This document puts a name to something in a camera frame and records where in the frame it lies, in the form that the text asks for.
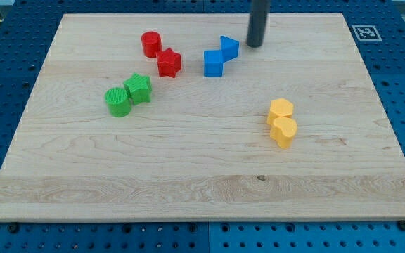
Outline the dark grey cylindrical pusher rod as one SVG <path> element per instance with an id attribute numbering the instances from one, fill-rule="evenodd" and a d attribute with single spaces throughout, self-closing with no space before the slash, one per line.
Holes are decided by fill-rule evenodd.
<path id="1" fill-rule="evenodd" d="M 270 0 L 251 1 L 246 39 L 251 48 L 259 48 L 263 44 L 270 5 Z"/>

